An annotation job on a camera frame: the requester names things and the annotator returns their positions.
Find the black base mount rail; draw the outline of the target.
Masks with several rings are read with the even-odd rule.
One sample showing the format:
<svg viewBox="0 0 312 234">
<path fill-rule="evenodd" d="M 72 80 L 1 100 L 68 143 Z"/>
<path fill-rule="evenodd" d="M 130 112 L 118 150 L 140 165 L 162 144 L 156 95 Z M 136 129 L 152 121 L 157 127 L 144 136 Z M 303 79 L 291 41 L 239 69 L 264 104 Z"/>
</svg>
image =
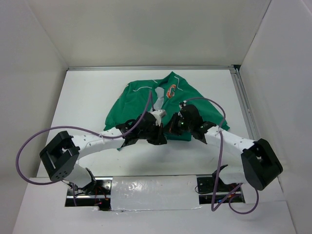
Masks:
<svg viewBox="0 0 312 234">
<path fill-rule="evenodd" d="M 84 194 L 68 188 L 66 207 L 95 207 L 100 211 L 178 211 L 219 203 L 235 184 L 219 183 L 211 175 L 97 177 L 95 188 Z"/>
</svg>

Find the silver tape sheet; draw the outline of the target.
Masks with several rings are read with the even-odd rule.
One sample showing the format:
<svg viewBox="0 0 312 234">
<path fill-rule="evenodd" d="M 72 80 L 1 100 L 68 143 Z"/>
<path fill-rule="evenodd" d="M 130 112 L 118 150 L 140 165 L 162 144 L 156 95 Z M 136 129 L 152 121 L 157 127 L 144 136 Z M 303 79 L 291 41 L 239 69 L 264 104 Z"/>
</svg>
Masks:
<svg viewBox="0 0 312 234">
<path fill-rule="evenodd" d="M 195 175 L 115 176 L 111 188 L 113 211 L 192 210 L 200 208 Z"/>
</svg>

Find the green zip jacket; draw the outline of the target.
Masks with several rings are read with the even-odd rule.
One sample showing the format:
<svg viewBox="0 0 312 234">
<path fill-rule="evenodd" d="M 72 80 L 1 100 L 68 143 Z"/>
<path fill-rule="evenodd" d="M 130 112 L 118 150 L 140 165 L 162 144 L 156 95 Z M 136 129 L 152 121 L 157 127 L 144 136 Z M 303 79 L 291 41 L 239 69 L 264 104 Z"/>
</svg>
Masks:
<svg viewBox="0 0 312 234">
<path fill-rule="evenodd" d="M 111 129 L 130 119 L 139 117 L 146 106 L 150 93 L 152 94 L 152 100 L 147 111 L 154 109 L 165 110 L 166 116 L 162 119 L 163 124 L 168 124 L 173 114 L 180 110 L 180 102 L 197 98 L 187 103 L 196 106 L 204 121 L 215 124 L 222 123 L 224 130 L 230 129 L 227 121 L 223 120 L 222 114 L 215 106 L 207 100 L 198 99 L 203 95 L 192 87 L 186 79 L 174 72 L 171 72 L 163 79 L 129 82 L 107 115 L 104 129 Z"/>
</svg>

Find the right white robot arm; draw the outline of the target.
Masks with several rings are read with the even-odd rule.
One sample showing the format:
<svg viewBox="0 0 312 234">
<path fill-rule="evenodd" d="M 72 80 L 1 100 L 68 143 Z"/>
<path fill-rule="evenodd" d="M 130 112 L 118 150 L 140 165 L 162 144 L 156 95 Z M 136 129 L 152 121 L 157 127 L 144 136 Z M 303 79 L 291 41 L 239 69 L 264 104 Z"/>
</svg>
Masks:
<svg viewBox="0 0 312 234">
<path fill-rule="evenodd" d="M 243 138 L 204 121 L 198 109 L 185 105 L 174 113 L 164 131 L 180 136 L 190 133 L 193 138 L 210 146 L 219 147 L 233 157 L 234 165 L 226 163 L 213 178 L 213 186 L 224 191 L 230 184 L 248 183 L 262 191 L 282 172 L 283 167 L 274 150 L 265 139 Z"/>
</svg>

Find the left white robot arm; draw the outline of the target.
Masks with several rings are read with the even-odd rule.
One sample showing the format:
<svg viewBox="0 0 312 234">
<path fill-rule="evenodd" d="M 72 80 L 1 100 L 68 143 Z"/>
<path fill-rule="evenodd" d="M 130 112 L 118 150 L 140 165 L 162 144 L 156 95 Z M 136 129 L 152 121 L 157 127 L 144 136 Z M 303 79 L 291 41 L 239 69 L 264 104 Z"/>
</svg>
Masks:
<svg viewBox="0 0 312 234">
<path fill-rule="evenodd" d="M 40 159 L 52 182 L 65 179 L 84 194 L 92 194 L 96 190 L 96 179 L 77 161 L 93 153 L 134 145 L 140 139 L 152 145 L 166 144 L 162 123 L 165 115 L 165 110 L 145 112 L 137 119 L 90 135 L 72 136 L 67 131 L 59 132 L 40 152 Z"/>
</svg>

